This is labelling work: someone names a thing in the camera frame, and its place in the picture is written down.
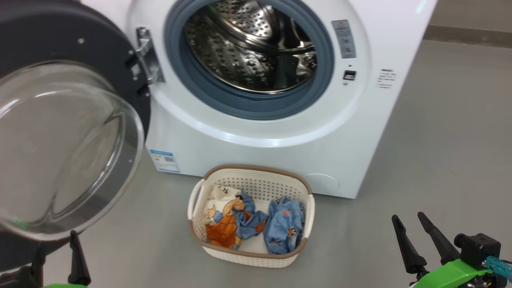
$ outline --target beige plastic basket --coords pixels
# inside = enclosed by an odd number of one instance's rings
[[[252,197],[256,210],[265,213],[268,213],[270,201],[280,199],[282,196],[300,200],[303,203],[305,214],[301,244],[291,253],[271,255],[267,252],[263,233],[242,241],[238,250],[207,243],[204,206],[214,185],[242,189]],[[208,254],[226,261],[268,268],[286,267],[295,261],[299,252],[308,242],[314,215],[315,200],[308,183],[302,177],[276,169],[253,166],[223,165],[210,170],[196,184],[188,202],[190,231],[194,240],[202,245]]]

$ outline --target cartoon print clothing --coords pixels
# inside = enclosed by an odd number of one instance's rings
[[[230,195],[228,190],[223,191],[226,191],[228,198],[231,197],[228,196]],[[209,221],[206,225],[208,242],[238,250],[242,240],[263,231],[267,214],[262,211],[256,212],[252,198],[240,191],[238,195],[234,195],[233,200],[223,198],[210,200],[207,204],[206,217]]]
[[[282,197],[270,202],[267,225],[263,231],[269,254],[290,253],[299,245],[304,228],[301,202]]]

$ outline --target brown rim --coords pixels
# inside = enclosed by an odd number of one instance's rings
[[[189,220],[188,222],[190,223],[190,233],[192,234],[192,238],[199,245],[210,248],[210,249],[214,249],[217,251],[240,255],[240,256],[246,256],[246,257],[265,258],[265,259],[287,259],[287,258],[297,255],[300,251],[302,251],[302,249],[304,249],[304,246],[306,246],[306,243],[308,242],[308,238],[302,238],[301,244],[295,250],[293,250],[290,253],[282,254],[282,255],[238,251],[238,250],[228,249],[228,248],[224,248],[224,247],[220,247],[220,246],[215,246],[210,243],[204,242],[203,240],[199,239],[199,237],[197,237],[196,233],[194,232],[194,224],[192,223],[192,220]]]
[[[206,175],[204,175],[203,179],[207,180],[208,177],[210,177],[210,175],[212,175],[214,172],[216,172],[218,170],[222,170],[222,169],[255,170],[255,171],[270,172],[270,173],[274,173],[274,174],[280,174],[280,175],[292,177],[292,178],[299,180],[306,187],[306,189],[308,190],[308,193],[310,195],[313,195],[313,192],[311,192],[311,188],[309,187],[309,184],[307,183],[307,181],[304,178],[300,177],[297,174],[286,172],[286,171],[279,170],[279,169],[274,169],[274,168],[265,168],[265,167],[251,166],[251,165],[226,164],[226,165],[220,165],[220,166],[217,166],[217,167],[211,169],[210,171],[208,171],[208,173],[206,173]],[[247,256],[247,257],[254,257],[254,258],[265,258],[265,259],[287,259],[287,258],[297,255],[300,251],[302,251],[302,249],[308,242],[308,238],[303,238],[301,240],[301,244],[295,250],[293,250],[290,253],[282,254],[282,255],[238,251],[238,250],[228,249],[228,248],[224,248],[224,247],[220,247],[220,246],[215,246],[210,243],[204,242],[203,240],[199,239],[199,237],[197,237],[196,233],[194,232],[194,224],[192,223],[192,220],[189,220],[189,222],[190,222],[190,233],[192,234],[192,238],[194,238],[194,240],[199,245],[210,248],[210,249],[214,249],[217,251],[231,253],[231,254],[240,255],[240,256]]]
[[[266,167],[251,166],[251,165],[226,164],[226,165],[220,165],[220,166],[217,166],[217,167],[211,169],[210,171],[208,171],[208,173],[206,173],[206,175],[204,175],[203,179],[207,180],[211,174],[213,174],[214,172],[216,172],[218,170],[222,170],[222,169],[255,170],[255,171],[270,172],[270,173],[274,173],[274,174],[280,174],[280,175],[292,177],[292,178],[299,180],[302,184],[304,184],[304,186],[306,186],[306,189],[308,190],[308,193],[310,195],[313,195],[313,192],[311,191],[311,187],[309,187],[309,184],[307,183],[307,181],[304,178],[300,177],[297,174],[286,172],[286,171],[279,170],[279,169],[274,169],[274,168],[266,168]]]

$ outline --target basket handle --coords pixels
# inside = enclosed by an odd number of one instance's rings
[[[195,214],[195,211],[197,210],[197,202],[196,196],[199,193],[199,191],[203,191],[203,183],[204,179],[201,179],[199,182],[197,182],[196,186],[194,186],[194,189],[192,190],[192,194],[190,195],[190,199],[188,200],[188,210],[187,210],[187,216],[189,220],[192,220],[193,215]]]
[[[304,238],[309,238],[311,229],[313,228],[313,222],[315,220],[315,198],[309,194],[308,201],[308,213],[306,213],[306,228],[304,229]]]

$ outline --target door hinge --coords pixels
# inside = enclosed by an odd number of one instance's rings
[[[138,27],[136,31],[137,43],[139,45],[136,52],[146,71],[147,83],[151,85],[156,82],[165,82],[149,28]]]

